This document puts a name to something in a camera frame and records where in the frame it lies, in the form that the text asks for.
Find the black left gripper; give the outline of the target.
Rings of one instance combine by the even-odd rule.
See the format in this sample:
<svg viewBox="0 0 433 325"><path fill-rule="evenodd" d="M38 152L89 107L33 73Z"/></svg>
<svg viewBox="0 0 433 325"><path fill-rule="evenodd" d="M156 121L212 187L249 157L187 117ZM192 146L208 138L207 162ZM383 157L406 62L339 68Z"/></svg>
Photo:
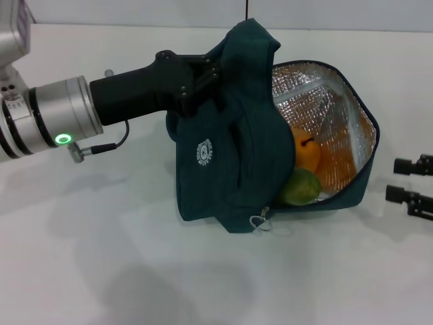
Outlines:
<svg viewBox="0 0 433 325"><path fill-rule="evenodd" d="M194 86L195 80L218 78L220 70L220 58L165 50L149 66L92 81L89 86L103 126L164 110L192 117L220 89L219 80Z"/></svg>

